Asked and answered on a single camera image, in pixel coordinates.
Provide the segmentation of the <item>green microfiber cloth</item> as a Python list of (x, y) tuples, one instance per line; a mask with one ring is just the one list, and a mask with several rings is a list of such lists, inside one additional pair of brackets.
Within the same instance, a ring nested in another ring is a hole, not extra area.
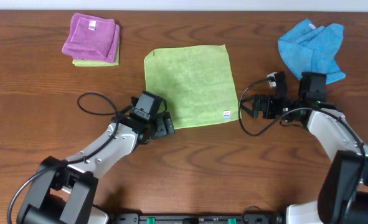
[(154, 49), (144, 58), (147, 91), (164, 98), (176, 129), (238, 119), (238, 98), (224, 45)]

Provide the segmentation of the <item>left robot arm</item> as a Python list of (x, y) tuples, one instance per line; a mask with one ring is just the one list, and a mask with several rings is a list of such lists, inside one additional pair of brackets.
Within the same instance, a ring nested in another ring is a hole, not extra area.
[(168, 112), (154, 116), (133, 109), (114, 117), (106, 131), (85, 149), (58, 160), (44, 159), (23, 187), (29, 190), (17, 223), (108, 223), (110, 216), (94, 205), (100, 179), (141, 144), (174, 134)]

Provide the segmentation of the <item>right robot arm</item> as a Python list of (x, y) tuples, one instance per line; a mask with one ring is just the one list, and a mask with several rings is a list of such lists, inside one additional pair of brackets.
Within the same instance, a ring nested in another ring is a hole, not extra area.
[(298, 121), (323, 147), (331, 166), (317, 200), (290, 205), (277, 220), (282, 223), (368, 223), (368, 145), (346, 121), (344, 113), (327, 101), (327, 76), (304, 72), (298, 98), (287, 97), (284, 72), (269, 74), (274, 95), (252, 95), (239, 107), (251, 117), (274, 123)]

